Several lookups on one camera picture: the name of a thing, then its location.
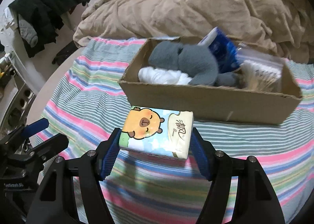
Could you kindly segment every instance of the blue plastic package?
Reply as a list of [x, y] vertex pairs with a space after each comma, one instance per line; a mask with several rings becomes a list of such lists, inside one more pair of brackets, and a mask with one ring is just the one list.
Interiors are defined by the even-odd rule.
[[207, 46], [216, 57], [220, 74], [232, 72], [240, 67], [236, 58], [235, 45], [218, 27], [211, 30], [198, 45]]

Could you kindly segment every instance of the hanging clothes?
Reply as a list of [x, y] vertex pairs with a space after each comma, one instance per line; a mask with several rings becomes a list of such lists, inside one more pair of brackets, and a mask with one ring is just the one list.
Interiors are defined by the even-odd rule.
[[45, 44], [56, 42], [56, 29], [63, 26], [62, 14], [78, 4], [86, 5], [88, 2], [90, 0], [15, 0], [9, 4], [9, 8], [21, 15], [37, 33], [38, 41], [36, 45], [32, 44], [33, 47], [23, 39], [28, 56], [33, 57], [45, 49]]

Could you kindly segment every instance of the white wall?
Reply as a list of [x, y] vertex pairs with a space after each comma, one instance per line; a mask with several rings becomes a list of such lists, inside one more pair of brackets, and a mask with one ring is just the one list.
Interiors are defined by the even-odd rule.
[[[3, 10], [14, 0], [3, 0], [0, 4], [0, 17], [2, 16]], [[81, 14], [86, 7], [78, 5], [75, 11], [71, 14], [71, 22], [73, 25], [78, 25], [81, 21]], [[13, 39], [14, 33], [9, 31], [9, 36], [4, 37], [0, 35], [1, 43], [3, 45], [12, 44], [13, 40], [15, 41], [15, 50], [20, 57], [20, 59], [26, 63], [26, 66], [32, 73], [34, 77], [34, 83], [40, 85], [40, 88], [48, 80], [48, 78], [53, 74], [53, 72], [58, 68], [57, 65], [52, 65], [51, 61], [55, 55], [64, 48], [73, 37], [73, 32], [67, 27], [63, 26], [61, 30], [57, 31], [59, 36], [57, 37], [57, 43], [50, 43], [45, 45], [45, 50], [39, 52], [35, 57], [29, 59], [27, 53], [24, 49], [21, 39]]]

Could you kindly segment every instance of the white yarn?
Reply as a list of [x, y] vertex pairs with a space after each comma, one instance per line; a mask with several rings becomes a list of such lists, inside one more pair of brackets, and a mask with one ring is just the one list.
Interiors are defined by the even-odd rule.
[[139, 81], [150, 84], [187, 85], [191, 80], [192, 78], [188, 74], [181, 71], [165, 70], [151, 66], [139, 70]]

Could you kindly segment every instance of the capybara nose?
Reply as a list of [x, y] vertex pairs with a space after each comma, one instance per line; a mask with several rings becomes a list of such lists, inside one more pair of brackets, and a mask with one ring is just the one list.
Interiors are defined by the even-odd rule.
[[150, 120], [148, 118], [141, 118], [141, 121], [139, 122], [140, 127], [147, 127], [150, 124]]

